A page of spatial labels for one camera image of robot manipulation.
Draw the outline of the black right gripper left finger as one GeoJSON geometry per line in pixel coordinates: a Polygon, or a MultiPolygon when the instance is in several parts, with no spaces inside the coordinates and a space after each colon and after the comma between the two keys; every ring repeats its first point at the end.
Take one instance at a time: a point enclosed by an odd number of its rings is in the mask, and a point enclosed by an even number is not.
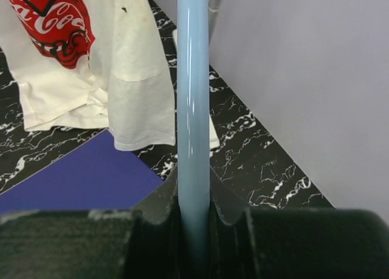
{"type": "Polygon", "coordinates": [[[129,210],[1,216],[2,278],[179,278],[177,170],[129,210]]]}

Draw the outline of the white t shirt red print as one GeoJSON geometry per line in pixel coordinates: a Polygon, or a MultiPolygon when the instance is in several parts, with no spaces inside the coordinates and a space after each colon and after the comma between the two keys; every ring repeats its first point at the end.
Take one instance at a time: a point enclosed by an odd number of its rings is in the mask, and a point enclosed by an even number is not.
{"type": "Polygon", "coordinates": [[[174,145],[174,92],[148,0],[1,0],[24,129],[106,128],[120,151],[174,145]]]}

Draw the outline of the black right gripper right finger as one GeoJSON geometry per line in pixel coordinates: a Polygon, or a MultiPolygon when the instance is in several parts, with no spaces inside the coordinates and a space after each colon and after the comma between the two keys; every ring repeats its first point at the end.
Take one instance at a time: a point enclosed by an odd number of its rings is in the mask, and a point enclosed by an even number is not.
{"type": "Polygon", "coordinates": [[[388,226],[365,210],[253,207],[210,174],[210,278],[387,278],[388,226]]]}

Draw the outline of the light blue plastic hanger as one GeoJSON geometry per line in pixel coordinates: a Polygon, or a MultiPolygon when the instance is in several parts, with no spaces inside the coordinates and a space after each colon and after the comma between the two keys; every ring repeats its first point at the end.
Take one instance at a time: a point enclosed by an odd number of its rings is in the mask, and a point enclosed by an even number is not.
{"type": "Polygon", "coordinates": [[[204,277],[208,265],[208,76],[208,0],[177,0],[177,190],[187,278],[204,277]]]}

